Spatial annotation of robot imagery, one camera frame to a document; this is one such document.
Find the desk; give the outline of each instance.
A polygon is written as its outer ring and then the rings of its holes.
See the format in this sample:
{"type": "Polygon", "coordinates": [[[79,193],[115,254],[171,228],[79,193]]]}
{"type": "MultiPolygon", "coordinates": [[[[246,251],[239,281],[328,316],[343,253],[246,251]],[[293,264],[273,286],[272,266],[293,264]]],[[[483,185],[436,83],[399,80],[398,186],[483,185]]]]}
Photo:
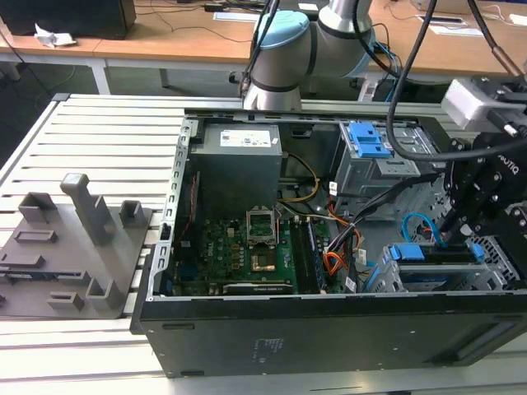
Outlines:
{"type": "MultiPolygon", "coordinates": [[[[388,0],[373,0],[371,18],[388,26],[393,51],[403,63],[413,46],[421,22],[416,19],[400,21],[392,17],[385,8],[388,0]]],[[[527,15],[527,5],[499,3],[504,16],[511,12],[527,15]]],[[[210,71],[243,70],[250,55],[250,38],[253,23],[214,21],[212,13],[202,9],[184,12],[166,12],[167,8],[156,8],[166,23],[157,14],[151,14],[150,0],[136,0],[138,15],[136,25],[126,40],[79,39],[79,45],[68,48],[48,49],[33,37],[8,39],[21,56],[29,63],[73,64],[91,67],[101,94],[109,94],[108,67],[150,67],[166,69],[194,69],[210,71]],[[204,26],[225,37],[246,42],[233,42],[203,29],[172,28],[204,26]]],[[[409,0],[400,0],[391,5],[398,17],[417,14],[409,0]]],[[[475,26],[471,16],[464,16],[475,26]]],[[[508,26],[500,21],[487,21],[500,44],[516,61],[523,64],[527,53],[527,27],[508,26]]],[[[377,30],[379,40],[385,40],[382,29],[377,30]]],[[[0,43],[0,60],[17,62],[5,43],[0,43]]],[[[448,81],[453,77],[466,77],[484,73],[504,75],[498,61],[492,56],[483,38],[435,35],[428,31],[421,51],[413,65],[411,77],[428,81],[448,81]]],[[[362,73],[368,81],[382,78],[383,73],[376,64],[362,73]]],[[[168,85],[166,72],[161,73],[161,84],[168,85]]]]}
{"type": "MultiPolygon", "coordinates": [[[[17,207],[27,192],[68,202],[58,184],[69,171],[86,172],[89,189],[104,194],[108,205],[139,199],[154,215],[122,318],[0,319],[0,393],[343,395],[437,388],[434,393],[449,395],[477,386],[470,393],[490,395],[494,388],[505,395],[512,384],[516,394],[525,393],[527,335],[467,368],[165,378],[146,337],[131,335],[128,327],[144,257],[156,242],[184,108],[240,107],[238,99],[153,96],[72,95],[65,102],[51,101],[0,170],[0,246],[21,219],[17,207]]],[[[386,114],[388,105],[304,100],[303,108],[378,115],[386,114]]],[[[451,136],[464,135],[439,105],[402,103],[397,110],[434,116],[451,136]]]]}

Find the black computer tower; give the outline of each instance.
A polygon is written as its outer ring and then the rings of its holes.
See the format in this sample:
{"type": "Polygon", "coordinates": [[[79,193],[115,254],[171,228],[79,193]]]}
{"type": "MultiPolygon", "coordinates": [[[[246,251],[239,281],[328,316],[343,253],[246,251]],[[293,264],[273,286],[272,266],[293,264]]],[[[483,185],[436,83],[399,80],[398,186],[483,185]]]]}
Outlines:
{"type": "Polygon", "coordinates": [[[13,35],[33,35],[36,23],[73,38],[122,40],[136,14],[133,0],[2,0],[0,16],[13,35]]]}

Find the green circuit board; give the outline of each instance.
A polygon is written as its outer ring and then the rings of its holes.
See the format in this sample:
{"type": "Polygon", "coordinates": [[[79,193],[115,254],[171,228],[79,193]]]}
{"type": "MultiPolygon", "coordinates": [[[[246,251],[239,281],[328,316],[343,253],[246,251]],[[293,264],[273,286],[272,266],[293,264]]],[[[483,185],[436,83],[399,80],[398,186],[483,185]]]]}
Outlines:
{"type": "MultiPolygon", "coordinates": [[[[329,241],[328,226],[314,223],[316,242],[323,251],[329,241]]],[[[251,221],[251,235],[269,235],[269,222],[251,221]]],[[[230,283],[288,284],[296,286],[289,222],[278,221],[277,244],[250,245],[245,218],[206,221],[203,226],[197,267],[176,269],[174,295],[220,295],[230,283]]]]}

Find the gray holder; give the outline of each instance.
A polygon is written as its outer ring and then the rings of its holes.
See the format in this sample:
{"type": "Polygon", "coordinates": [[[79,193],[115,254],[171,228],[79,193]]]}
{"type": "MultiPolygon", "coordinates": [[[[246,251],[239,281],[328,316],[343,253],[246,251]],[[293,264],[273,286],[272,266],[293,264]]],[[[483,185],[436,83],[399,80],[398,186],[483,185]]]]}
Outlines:
{"type": "Polygon", "coordinates": [[[28,193],[24,219],[0,250],[0,315],[117,318],[133,279],[152,210],[137,201],[106,206],[85,174],[60,188],[72,205],[28,193]]]}

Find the aluminum profile table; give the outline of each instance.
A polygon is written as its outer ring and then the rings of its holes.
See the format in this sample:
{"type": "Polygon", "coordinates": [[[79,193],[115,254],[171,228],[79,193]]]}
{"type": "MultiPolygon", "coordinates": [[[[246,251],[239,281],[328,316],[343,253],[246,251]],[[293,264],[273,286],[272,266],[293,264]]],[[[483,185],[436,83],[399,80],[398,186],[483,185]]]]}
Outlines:
{"type": "MultiPolygon", "coordinates": [[[[144,257],[156,240],[184,108],[209,107],[238,109],[240,102],[71,95],[49,104],[0,170],[0,246],[21,219],[17,207],[27,192],[68,202],[58,187],[68,171],[87,173],[91,191],[104,194],[109,205],[133,198],[155,210],[121,319],[0,319],[2,395],[527,392],[527,335],[465,368],[166,379],[146,337],[133,336],[128,327],[144,257]]],[[[387,105],[308,100],[304,109],[385,114],[387,105]]],[[[436,116],[449,134],[470,137],[439,105],[401,104],[399,114],[436,116]]]]}

